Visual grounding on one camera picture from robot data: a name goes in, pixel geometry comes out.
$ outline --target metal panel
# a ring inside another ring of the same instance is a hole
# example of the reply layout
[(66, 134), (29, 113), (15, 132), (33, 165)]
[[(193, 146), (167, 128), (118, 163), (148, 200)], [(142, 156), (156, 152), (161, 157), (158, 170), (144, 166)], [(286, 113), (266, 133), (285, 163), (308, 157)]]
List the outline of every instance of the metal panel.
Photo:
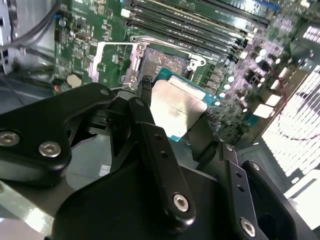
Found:
[[(17, 36), (22, 36), (37, 25), (54, 6), (55, 2), (55, 0), (18, 0), (16, 3), (18, 25), (15, 29)], [(54, 29), (55, 26), (52, 24), (49, 31), (33, 49), (53, 57), (55, 50)], [(40, 57), (25, 54), (18, 49), (12, 51), (14, 51), (15, 60), (24, 67), (38, 66), (44, 62)]]
[[(8, 4), (6, 0), (0, 1), (0, 45), (11, 41), (11, 26), (9, 20)], [(13, 53), (11, 49), (0, 52), (0, 74), (11, 72)]]

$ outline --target red wire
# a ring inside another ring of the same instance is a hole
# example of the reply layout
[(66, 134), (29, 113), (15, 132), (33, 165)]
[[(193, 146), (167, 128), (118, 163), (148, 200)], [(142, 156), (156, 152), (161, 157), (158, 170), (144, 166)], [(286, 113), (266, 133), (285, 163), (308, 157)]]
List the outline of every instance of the red wire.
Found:
[[(278, 119), (279, 119), (278, 127), (280, 129), (280, 117), (281, 117), (285, 107), (287, 106), (289, 99), (287, 98), (287, 94), (286, 94), (286, 91), (285, 91), (285, 85), (284, 85), (283, 79), (281, 77), (278, 77), (278, 74), (275, 72), (275, 70), (272, 67), (269, 67), (269, 70), (275, 76), (275, 78), (279, 81), (281, 94), (284, 97), (284, 104), (283, 104), (282, 109), (280, 110), (279, 115), (278, 115)], [(285, 138), (293, 140), (293, 141), (309, 141), (309, 140), (313, 140), (313, 139), (315, 139), (315, 138), (320, 136), (320, 133), (318, 133), (318, 134), (316, 134), (316, 135), (314, 135), (314, 136), (312, 136), (310, 138), (295, 138), (295, 137), (288, 136), (287, 134), (285, 134), (281, 130), (280, 130), (280, 134), (282, 134)]]

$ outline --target black cable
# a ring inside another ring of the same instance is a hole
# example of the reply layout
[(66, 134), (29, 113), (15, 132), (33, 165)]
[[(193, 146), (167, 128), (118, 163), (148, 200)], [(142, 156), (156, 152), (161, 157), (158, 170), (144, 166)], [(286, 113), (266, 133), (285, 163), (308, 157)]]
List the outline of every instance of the black cable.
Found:
[(35, 40), (33, 40), (32, 42), (28, 42), (27, 44), (21, 45), (20, 47), (27, 49), (27, 48), (31, 48), (32, 46), (38, 44), (41, 41), (41, 39), (46, 35), (46, 33), (49, 31), (49, 29), (50, 29), (52, 23), (54, 23), (54, 21), (55, 21), (54, 18), (51, 19), (51, 21), (48, 22), (48, 24), (44, 27), (42, 32), (39, 34), (39, 36)]
[(49, 63), (54, 63), (55, 62), (55, 59), (49, 55), (46, 55), (38, 50), (35, 50), (33, 48), (27, 48), (25, 50), (26, 53), (28, 54), (31, 54), (31, 55), (34, 55), (34, 56), (37, 56), (39, 58), (42, 58), (43, 60), (49, 62)]
[(28, 31), (26, 34), (24, 34), (21, 37), (16, 38), (12, 42), (0, 46), (0, 51), (6, 50), (8, 48), (14, 48), (18, 47), (20, 45), (23, 45), (25, 42), (32, 39), (34, 36), (36, 36), (56, 15), (56, 13), (59, 11), (61, 6), (62, 0), (56, 0), (56, 4), (54, 7), (49, 11), (49, 13), (39, 22), (38, 25), (33, 27), (30, 31)]

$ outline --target motherboard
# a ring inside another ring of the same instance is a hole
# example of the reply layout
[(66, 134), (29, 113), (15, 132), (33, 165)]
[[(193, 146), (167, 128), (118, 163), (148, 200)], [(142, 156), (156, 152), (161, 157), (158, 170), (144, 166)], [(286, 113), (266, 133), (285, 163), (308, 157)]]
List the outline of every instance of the motherboard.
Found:
[(270, 69), (290, 64), (311, 14), (292, 1), (63, 0), (54, 74), (67, 83), (55, 91), (92, 82), (135, 91), (143, 76), (169, 69), (215, 97), (208, 110), (232, 144), (257, 124)]

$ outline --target silver screw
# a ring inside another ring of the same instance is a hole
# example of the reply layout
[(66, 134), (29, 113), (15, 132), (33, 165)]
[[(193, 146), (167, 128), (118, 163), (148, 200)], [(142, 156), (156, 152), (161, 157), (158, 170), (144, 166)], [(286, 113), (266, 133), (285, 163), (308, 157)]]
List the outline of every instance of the silver screw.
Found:
[(109, 96), (110, 93), (107, 90), (101, 89), (100, 93), (102, 93), (103, 95)]
[(59, 26), (64, 28), (67, 25), (67, 22), (64, 18), (59, 19)]
[(233, 150), (233, 149), (232, 149), (232, 146), (229, 145), (229, 144), (226, 144), (225, 147), (226, 147), (226, 149), (228, 149), (229, 151), (232, 151), (232, 150)]
[(130, 81), (131, 81), (132, 83), (135, 83), (135, 82), (137, 81), (137, 78), (136, 78), (135, 76), (131, 76), (131, 77), (130, 77)]
[(0, 146), (11, 147), (20, 142), (20, 136), (13, 131), (0, 132)]
[(42, 156), (55, 158), (60, 155), (61, 147), (53, 141), (46, 141), (39, 146), (39, 152)]
[(247, 219), (241, 217), (240, 218), (240, 224), (243, 230), (250, 236), (250, 237), (255, 237), (256, 236), (256, 230), (254, 226), (249, 222)]
[(255, 168), (255, 170), (259, 171), (260, 167), (256, 163), (252, 163), (252, 166)]
[(140, 105), (141, 107), (143, 107), (145, 104), (140, 100), (140, 99), (137, 99), (135, 100), (135, 102)]
[(187, 199), (181, 194), (176, 194), (173, 196), (173, 203), (181, 212), (186, 212), (189, 209), (189, 203)]
[(139, 49), (140, 51), (144, 51), (144, 50), (146, 49), (146, 47), (145, 47), (145, 45), (139, 44), (139, 45), (138, 45), (138, 49)]

